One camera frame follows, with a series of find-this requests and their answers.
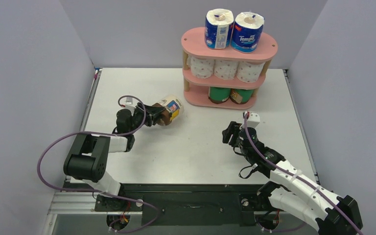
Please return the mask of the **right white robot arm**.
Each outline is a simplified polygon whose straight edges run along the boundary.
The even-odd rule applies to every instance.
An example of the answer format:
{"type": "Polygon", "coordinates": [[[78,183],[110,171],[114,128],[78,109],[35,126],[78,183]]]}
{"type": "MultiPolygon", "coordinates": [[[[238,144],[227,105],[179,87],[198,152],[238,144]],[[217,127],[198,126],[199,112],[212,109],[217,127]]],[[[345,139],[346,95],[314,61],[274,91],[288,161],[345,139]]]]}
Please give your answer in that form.
{"type": "Polygon", "coordinates": [[[257,138],[255,128],[230,122],[222,141],[249,163],[250,172],[259,172],[268,182],[257,191],[257,204],[285,211],[310,225],[320,235],[359,235],[363,227],[358,203],[351,196],[339,196],[311,180],[282,154],[257,138]]]}

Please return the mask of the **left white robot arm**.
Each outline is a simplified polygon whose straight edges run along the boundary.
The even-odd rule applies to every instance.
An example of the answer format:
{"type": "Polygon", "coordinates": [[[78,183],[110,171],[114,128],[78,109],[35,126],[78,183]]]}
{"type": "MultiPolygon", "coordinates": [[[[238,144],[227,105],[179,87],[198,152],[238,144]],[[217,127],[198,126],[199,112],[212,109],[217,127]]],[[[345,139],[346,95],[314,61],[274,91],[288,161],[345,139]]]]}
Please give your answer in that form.
{"type": "Polygon", "coordinates": [[[81,180],[108,196],[107,204],[116,211],[126,206],[126,196],[120,193],[121,184],[106,171],[108,155],[129,152],[135,142],[137,128],[167,124],[171,113],[155,103],[138,103],[133,110],[121,109],[116,114],[116,128],[110,135],[80,133],[74,139],[65,159],[63,171],[67,176],[81,180]]]}

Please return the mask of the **green brown roll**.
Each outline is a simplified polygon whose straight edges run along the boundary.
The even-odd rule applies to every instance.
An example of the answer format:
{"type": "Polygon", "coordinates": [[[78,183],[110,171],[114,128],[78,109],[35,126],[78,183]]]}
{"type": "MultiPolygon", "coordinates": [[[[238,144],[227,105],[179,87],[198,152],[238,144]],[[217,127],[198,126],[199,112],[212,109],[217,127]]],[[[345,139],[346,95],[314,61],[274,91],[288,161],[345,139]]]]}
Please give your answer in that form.
{"type": "Polygon", "coordinates": [[[245,104],[252,97],[254,90],[231,89],[230,100],[236,104],[245,104]]]}
{"type": "Polygon", "coordinates": [[[209,87],[208,98],[212,103],[221,104],[229,99],[230,93],[230,88],[209,87]]]}

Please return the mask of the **blue paper roll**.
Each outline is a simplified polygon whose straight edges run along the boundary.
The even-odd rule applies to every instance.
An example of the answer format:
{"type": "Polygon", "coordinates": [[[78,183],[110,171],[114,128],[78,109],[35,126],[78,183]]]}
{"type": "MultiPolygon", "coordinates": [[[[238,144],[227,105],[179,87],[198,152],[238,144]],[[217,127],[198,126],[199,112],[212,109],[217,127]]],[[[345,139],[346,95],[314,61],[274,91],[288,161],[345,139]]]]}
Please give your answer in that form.
{"type": "Polygon", "coordinates": [[[213,9],[206,14],[205,44],[211,49],[225,49],[230,45],[234,16],[228,9],[213,9]]]}

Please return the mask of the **floral white paper roll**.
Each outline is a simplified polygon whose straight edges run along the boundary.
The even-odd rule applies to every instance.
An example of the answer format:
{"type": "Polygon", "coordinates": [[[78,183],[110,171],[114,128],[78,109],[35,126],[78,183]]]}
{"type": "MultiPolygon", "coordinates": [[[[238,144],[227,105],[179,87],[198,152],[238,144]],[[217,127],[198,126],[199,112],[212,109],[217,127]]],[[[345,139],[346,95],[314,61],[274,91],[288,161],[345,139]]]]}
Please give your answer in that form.
{"type": "Polygon", "coordinates": [[[213,74],[219,79],[233,80],[237,72],[238,64],[238,61],[215,60],[213,74]]]}

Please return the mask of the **beige brown paper roll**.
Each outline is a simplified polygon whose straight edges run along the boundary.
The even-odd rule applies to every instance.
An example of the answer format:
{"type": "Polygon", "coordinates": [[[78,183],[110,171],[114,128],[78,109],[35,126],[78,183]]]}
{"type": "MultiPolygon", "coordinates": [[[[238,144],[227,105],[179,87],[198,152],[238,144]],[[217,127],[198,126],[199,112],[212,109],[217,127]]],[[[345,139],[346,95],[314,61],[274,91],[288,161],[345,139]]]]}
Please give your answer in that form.
{"type": "Polygon", "coordinates": [[[164,110],[160,112],[159,118],[154,121],[154,124],[161,126],[170,125],[178,115],[181,115],[184,112],[181,100],[172,94],[163,97],[158,102],[154,103],[152,107],[164,108],[164,110]]]}

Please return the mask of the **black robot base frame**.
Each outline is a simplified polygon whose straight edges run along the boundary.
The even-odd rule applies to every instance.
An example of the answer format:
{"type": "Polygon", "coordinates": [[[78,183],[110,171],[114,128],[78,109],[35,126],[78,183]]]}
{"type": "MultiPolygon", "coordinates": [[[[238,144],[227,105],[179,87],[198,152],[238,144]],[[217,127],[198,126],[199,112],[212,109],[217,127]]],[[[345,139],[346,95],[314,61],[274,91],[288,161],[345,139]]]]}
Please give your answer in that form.
{"type": "Polygon", "coordinates": [[[265,185],[124,184],[119,198],[90,192],[78,184],[57,193],[51,215],[103,215],[110,231],[148,226],[276,225],[274,213],[285,212],[317,232],[328,223],[331,205],[318,192],[297,193],[265,185]]]}

